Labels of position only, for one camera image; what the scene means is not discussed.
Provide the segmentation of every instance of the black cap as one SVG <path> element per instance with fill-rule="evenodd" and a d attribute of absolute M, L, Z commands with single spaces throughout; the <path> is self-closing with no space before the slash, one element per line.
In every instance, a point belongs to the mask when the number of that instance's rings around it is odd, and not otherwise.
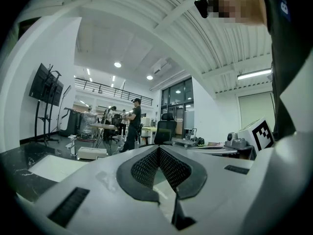
<path fill-rule="evenodd" d="M 138 102 L 139 104 L 141 104 L 141 99 L 140 98 L 135 98 L 134 100 L 132 100 L 133 103 Z"/>

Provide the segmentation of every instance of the stool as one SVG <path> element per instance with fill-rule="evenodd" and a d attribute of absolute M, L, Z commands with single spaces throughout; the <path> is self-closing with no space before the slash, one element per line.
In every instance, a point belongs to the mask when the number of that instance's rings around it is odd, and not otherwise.
<path fill-rule="evenodd" d="M 145 140 L 146 145 L 148 145 L 148 144 L 149 144 L 149 142 L 148 142 L 148 138 L 150 138 L 150 136 L 141 136 L 141 138 L 143 138 L 143 139 Z"/>

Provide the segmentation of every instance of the person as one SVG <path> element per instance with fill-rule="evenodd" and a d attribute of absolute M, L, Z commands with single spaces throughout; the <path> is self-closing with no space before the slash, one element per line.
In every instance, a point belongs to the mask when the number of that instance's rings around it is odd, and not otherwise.
<path fill-rule="evenodd" d="M 135 149 L 135 138 L 137 135 L 137 130 L 140 124 L 140 117 L 141 117 L 141 100 L 140 98 L 136 98 L 134 100 L 134 109 L 133 113 L 130 117 L 124 116 L 123 119 L 129 120 L 130 124 L 128 126 L 128 134 L 126 141 L 124 143 L 123 149 L 120 152 L 125 152 L 128 150 L 133 150 Z"/>
<path fill-rule="evenodd" d="M 109 108 L 109 112 L 106 115 L 106 122 L 105 124 L 111 124 L 112 123 L 112 117 L 114 115 L 114 111 L 116 111 L 116 107 L 112 106 L 111 108 Z"/>
<path fill-rule="evenodd" d="M 121 114 L 122 118 L 126 116 L 126 110 L 123 110 L 123 113 Z M 122 119 L 122 122 L 119 125 L 119 135 L 122 135 L 122 129 L 123 129 L 123 137 L 126 136 L 126 125 L 127 125 L 127 120 Z"/>
<path fill-rule="evenodd" d="M 202 17 L 209 14 L 236 23 L 264 24 L 272 39 L 274 136 L 279 140 L 295 132 L 292 119 L 280 99 L 313 47 L 309 17 L 311 0 L 196 0 Z"/>

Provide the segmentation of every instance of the white ceiling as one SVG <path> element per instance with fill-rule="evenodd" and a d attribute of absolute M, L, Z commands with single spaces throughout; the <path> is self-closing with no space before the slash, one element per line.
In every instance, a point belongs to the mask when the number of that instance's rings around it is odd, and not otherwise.
<path fill-rule="evenodd" d="M 114 88 L 120 89 L 123 86 L 123 83 L 125 81 L 124 78 L 115 76 L 115 80 L 113 81 L 113 75 L 108 74 L 104 71 L 99 71 L 95 69 L 89 68 L 90 75 L 88 75 L 87 67 L 81 67 L 81 66 L 75 66 L 75 76 L 77 78 L 81 78 L 84 80 L 89 81 L 89 78 L 92 79 L 93 82 L 104 84 L 107 86 L 111 86 L 111 84 L 114 84 Z"/>
<path fill-rule="evenodd" d="M 51 15 L 77 0 L 33 0 L 24 17 Z M 265 26 L 203 19 L 195 0 L 84 0 L 75 65 L 155 87 L 181 70 L 213 97 L 244 88 L 270 87 L 266 76 L 238 81 L 241 73 L 270 68 L 271 39 Z M 148 81 L 159 59 L 171 68 Z M 114 62 L 122 62 L 122 68 Z"/>

